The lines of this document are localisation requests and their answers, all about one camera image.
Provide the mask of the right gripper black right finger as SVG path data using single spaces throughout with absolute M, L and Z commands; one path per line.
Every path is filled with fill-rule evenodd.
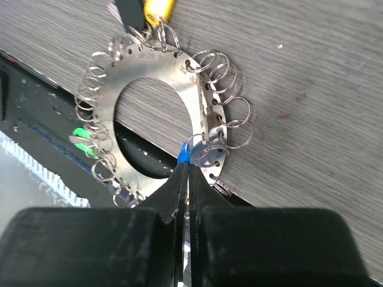
M 321 208 L 234 206 L 189 169 L 193 286 L 369 286 L 349 226 Z

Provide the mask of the blue key tag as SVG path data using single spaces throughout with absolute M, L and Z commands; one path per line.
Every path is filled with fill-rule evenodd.
M 181 147 L 181 151 L 178 155 L 178 159 L 177 159 L 177 163 L 178 164 L 183 164 L 183 163 L 187 163 L 188 165 L 190 165 L 191 163 L 191 160 L 190 160 L 190 144 L 188 142 L 184 142 L 182 147 Z

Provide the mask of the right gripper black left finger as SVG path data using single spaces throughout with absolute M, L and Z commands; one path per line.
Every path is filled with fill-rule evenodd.
M 135 208 L 31 207 L 1 236 L 2 286 L 177 286 L 189 166 Z

